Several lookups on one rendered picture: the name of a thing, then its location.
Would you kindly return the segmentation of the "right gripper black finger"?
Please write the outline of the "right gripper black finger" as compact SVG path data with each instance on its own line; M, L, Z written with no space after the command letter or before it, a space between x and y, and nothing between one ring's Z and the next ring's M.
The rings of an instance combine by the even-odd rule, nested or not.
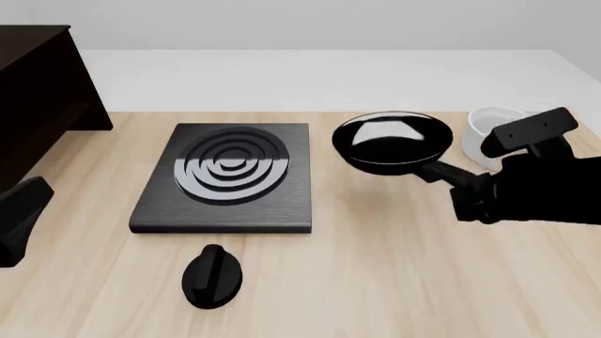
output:
M451 188L452 201L455 205L475 205L496 199L495 181L492 175L479 175L466 185Z
M501 220L491 214L483 203L455 205L455 216L460 222L480 222L482 224L493 224Z

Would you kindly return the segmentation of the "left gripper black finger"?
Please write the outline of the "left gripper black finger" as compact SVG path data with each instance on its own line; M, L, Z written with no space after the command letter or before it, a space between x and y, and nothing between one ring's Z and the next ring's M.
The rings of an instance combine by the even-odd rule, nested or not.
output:
M0 269L23 260L32 230L53 196L43 177L30 177L0 193Z

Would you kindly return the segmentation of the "black frying pan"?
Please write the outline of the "black frying pan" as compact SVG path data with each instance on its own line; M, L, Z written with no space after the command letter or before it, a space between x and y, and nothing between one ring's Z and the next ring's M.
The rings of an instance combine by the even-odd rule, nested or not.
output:
M440 160L453 140L446 123L413 112L360 115L335 129L331 137L343 160L367 174L415 175L428 183L442 180L458 188L483 184L490 174L476 175Z

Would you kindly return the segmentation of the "dark brown wooden cabinet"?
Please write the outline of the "dark brown wooden cabinet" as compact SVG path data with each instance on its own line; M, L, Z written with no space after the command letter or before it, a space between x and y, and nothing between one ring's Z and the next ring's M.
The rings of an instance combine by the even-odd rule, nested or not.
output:
M0 24L0 192L66 131L112 128L68 26Z

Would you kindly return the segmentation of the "white mug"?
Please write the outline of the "white mug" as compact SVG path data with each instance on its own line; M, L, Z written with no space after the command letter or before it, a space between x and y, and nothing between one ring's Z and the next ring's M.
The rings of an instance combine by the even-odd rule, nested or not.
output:
M464 154L487 171L500 171L501 159L486 157L481 151L482 142L495 127L528 116L524 112L501 107L484 107L470 112L467 116L467 126L462 138Z

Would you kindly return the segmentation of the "small black flat plate on stalk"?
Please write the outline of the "small black flat plate on stalk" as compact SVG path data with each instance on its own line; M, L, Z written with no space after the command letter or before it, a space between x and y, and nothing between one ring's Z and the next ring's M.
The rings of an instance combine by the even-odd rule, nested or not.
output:
M536 158L574 159L563 135L577 128L578 122L568 109L552 109L495 127L482 142L481 151L488 158L526 149Z

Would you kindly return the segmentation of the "flat black stove plate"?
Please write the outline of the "flat black stove plate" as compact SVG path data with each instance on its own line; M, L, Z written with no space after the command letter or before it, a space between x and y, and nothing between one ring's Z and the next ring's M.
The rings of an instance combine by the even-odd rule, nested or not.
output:
M308 234L309 126L179 123L129 227L132 233Z

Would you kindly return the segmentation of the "round black stove knob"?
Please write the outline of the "round black stove knob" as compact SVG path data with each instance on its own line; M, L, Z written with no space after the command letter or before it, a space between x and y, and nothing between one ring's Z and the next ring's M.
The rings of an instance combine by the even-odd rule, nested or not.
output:
M238 259L221 245L209 244L185 268L181 287L187 301L198 309L225 306L243 281Z

